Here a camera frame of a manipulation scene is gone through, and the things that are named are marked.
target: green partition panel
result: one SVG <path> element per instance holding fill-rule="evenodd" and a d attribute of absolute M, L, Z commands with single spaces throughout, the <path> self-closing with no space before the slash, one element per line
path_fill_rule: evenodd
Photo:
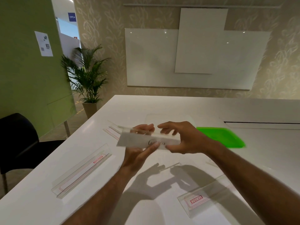
<path fill-rule="evenodd" d="M 53 57 L 41 56 L 35 31 Z M 76 113 L 51 0 L 1 0 L 0 53 L 0 118 L 21 113 L 40 137 Z"/>

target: red gemson logo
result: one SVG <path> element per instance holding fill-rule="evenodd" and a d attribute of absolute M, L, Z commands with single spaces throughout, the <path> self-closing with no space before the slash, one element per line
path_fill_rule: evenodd
<path fill-rule="evenodd" d="M 96 162 L 98 162 L 100 159 L 102 159 L 103 158 L 103 155 L 101 155 L 99 158 L 97 158 L 93 163 L 96 163 Z"/>
<path fill-rule="evenodd" d="M 195 197 L 194 199 L 190 200 L 190 202 L 193 204 L 195 202 L 197 202 L 198 200 L 201 200 L 203 197 L 201 195 Z"/>

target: beige wall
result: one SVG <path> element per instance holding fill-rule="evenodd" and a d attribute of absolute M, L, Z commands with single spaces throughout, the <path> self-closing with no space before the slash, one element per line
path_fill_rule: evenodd
<path fill-rule="evenodd" d="M 106 65 L 109 84 L 104 102 L 115 94 L 230 98 L 300 99 L 300 0 L 75 0 L 81 42 L 86 48 L 102 44 L 99 58 Z M 271 9 L 229 9 L 226 30 L 272 31 L 252 90 L 174 87 L 128 87 L 124 28 L 178 29 L 179 7 L 125 7 L 123 3 L 190 3 L 280 5 Z"/>

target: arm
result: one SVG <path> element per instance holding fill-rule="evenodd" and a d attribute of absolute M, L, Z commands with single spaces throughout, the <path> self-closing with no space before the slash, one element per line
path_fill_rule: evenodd
<path fill-rule="evenodd" d="M 179 145 L 166 146 L 171 152 L 204 153 L 229 178 L 250 207 L 266 224 L 300 224 L 300 196 L 269 174 L 247 162 L 218 141 L 198 131 L 189 122 L 158 125 L 162 133 L 180 134 Z"/>
<path fill-rule="evenodd" d="M 139 125 L 135 128 L 154 131 L 153 124 Z M 129 180 L 158 147 L 159 143 L 151 145 L 144 151 L 141 148 L 126 148 L 124 161 L 118 172 L 63 225 L 107 224 Z"/>

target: ceiling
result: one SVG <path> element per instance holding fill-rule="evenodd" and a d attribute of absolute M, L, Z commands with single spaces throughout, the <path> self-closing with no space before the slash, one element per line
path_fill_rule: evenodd
<path fill-rule="evenodd" d="M 60 18 L 64 21 L 69 22 L 68 13 L 74 13 L 74 3 L 70 0 L 52 0 L 55 17 Z"/>

